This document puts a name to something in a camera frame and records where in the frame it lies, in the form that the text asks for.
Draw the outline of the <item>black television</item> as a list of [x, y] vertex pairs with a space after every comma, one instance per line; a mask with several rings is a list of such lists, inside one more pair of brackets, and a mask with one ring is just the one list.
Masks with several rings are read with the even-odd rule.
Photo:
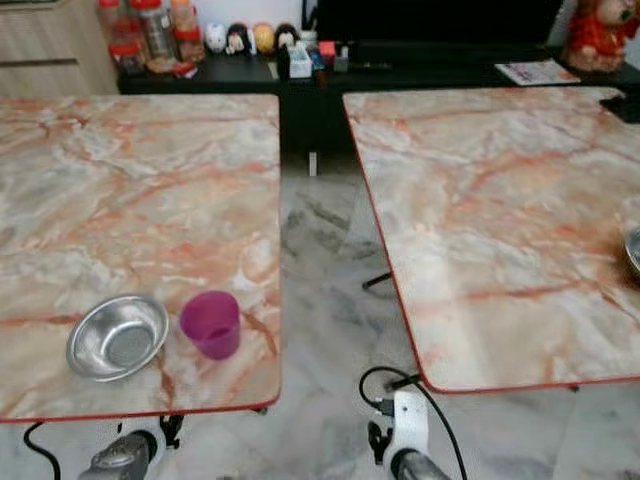
[[543, 44], [564, 0], [317, 0], [324, 40]]

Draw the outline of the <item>light wooden cabinet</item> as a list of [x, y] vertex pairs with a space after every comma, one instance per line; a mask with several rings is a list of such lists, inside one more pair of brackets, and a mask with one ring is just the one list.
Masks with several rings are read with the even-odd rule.
[[1, 1], [1, 96], [118, 95], [96, 8], [96, 0]]

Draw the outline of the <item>brown metal table leg frame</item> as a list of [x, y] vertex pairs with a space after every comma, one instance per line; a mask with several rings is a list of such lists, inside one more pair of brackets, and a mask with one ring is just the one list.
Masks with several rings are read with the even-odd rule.
[[365, 282], [361, 284], [361, 288], [364, 289], [364, 291], [369, 291], [369, 289], [371, 289], [372, 287], [375, 287], [375, 285], [378, 285], [383, 282], [387, 282], [387, 280], [392, 278], [393, 278], [393, 274], [390, 273], [390, 271], [385, 271], [385, 273], [375, 276], [375, 278], [365, 280]]

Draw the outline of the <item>red lid snack jar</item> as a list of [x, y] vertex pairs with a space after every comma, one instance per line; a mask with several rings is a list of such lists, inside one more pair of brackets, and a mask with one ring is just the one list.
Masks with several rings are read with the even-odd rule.
[[146, 50], [142, 44], [140, 20], [127, 0], [96, 0], [97, 18], [120, 76], [145, 73]]
[[205, 50], [196, 5], [192, 0], [172, 0], [169, 13], [180, 60], [200, 63], [205, 59]]
[[178, 59], [164, 1], [131, 0], [131, 8], [140, 19], [143, 40], [148, 50], [147, 68], [157, 74], [172, 72]]

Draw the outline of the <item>printed magazine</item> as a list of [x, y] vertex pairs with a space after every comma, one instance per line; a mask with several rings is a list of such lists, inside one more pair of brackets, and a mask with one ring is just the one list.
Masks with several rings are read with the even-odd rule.
[[511, 79], [517, 86], [548, 86], [548, 84], [576, 84], [582, 79], [562, 67], [557, 60], [512, 61], [495, 64], [499, 73]]

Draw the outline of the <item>yellow round figurine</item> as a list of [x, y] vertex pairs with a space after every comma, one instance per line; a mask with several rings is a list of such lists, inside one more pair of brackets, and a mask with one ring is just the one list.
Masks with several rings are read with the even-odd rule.
[[275, 29], [273, 24], [260, 22], [252, 27], [253, 49], [257, 55], [269, 55], [275, 50]]

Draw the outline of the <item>purple plastic cup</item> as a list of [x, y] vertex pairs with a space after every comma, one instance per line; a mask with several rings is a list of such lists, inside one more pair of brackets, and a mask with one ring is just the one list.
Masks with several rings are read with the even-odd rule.
[[179, 325], [211, 360], [228, 360], [241, 346], [241, 308], [232, 293], [206, 291], [192, 297], [180, 310]]

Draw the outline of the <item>black round figurine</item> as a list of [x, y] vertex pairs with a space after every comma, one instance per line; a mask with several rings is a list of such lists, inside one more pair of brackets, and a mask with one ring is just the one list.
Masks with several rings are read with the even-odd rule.
[[274, 29], [274, 44], [276, 55], [288, 55], [288, 51], [300, 41], [300, 32], [292, 23], [280, 23]]

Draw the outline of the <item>small white box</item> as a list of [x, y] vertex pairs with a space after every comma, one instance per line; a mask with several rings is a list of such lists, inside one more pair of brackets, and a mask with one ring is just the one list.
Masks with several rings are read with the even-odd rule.
[[310, 51], [303, 45], [294, 45], [287, 49], [287, 73], [291, 81], [308, 79], [314, 74], [314, 60]]

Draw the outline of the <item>black and white figurine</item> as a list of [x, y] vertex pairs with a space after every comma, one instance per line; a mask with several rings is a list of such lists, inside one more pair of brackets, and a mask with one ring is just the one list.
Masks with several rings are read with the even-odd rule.
[[250, 41], [250, 28], [243, 23], [234, 23], [227, 28], [227, 45], [224, 54], [229, 56], [250, 54], [252, 45]]

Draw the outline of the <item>red plush figure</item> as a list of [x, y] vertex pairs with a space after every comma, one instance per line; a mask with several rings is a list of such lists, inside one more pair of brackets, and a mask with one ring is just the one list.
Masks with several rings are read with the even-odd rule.
[[640, 0], [577, 0], [561, 60], [576, 72], [616, 73], [639, 29]]

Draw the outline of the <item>white round figurine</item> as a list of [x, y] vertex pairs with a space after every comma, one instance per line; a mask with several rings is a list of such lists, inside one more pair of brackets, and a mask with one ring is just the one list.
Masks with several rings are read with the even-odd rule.
[[224, 54], [227, 49], [227, 27], [224, 24], [209, 23], [204, 27], [204, 41], [212, 54]]

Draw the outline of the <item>marble pattern folding table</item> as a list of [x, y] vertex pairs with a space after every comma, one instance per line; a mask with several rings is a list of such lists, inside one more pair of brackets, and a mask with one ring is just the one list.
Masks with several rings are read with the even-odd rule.
[[[282, 151], [269, 93], [3, 97], [0, 419], [260, 410], [283, 387]], [[74, 374], [93, 307], [146, 294], [177, 317], [225, 291], [239, 347], [201, 355], [178, 321], [115, 381]]]
[[410, 344], [447, 394], [640, 381], [640, 124], [617, 88], [347, 93]]

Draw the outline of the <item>steel bowl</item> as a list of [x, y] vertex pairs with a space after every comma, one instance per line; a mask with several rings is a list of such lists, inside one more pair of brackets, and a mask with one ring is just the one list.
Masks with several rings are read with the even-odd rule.
[[623, 255], [631, 273], [640, 278], [640, 227], [627, 230], [623, 236]]
[[97, 303], [73, 326], [65, 360], [78, 378], [122, 380], [155, 358], [169, 329], [168, 311], [151, 294], [119, 294]]

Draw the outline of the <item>black low tv cabinet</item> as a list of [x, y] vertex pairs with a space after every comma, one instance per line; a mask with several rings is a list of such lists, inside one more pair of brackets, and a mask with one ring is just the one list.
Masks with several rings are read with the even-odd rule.
[[285, 154], [352, 154], [344, 93], [512, 87], [499, 64], [561, 59], [550, 47], [352, 47], [346, 72], [293, 77], [270, 56], [209, 55], [189, 76], [118, 76], [124, 95], [270, 93], [278, 96]]

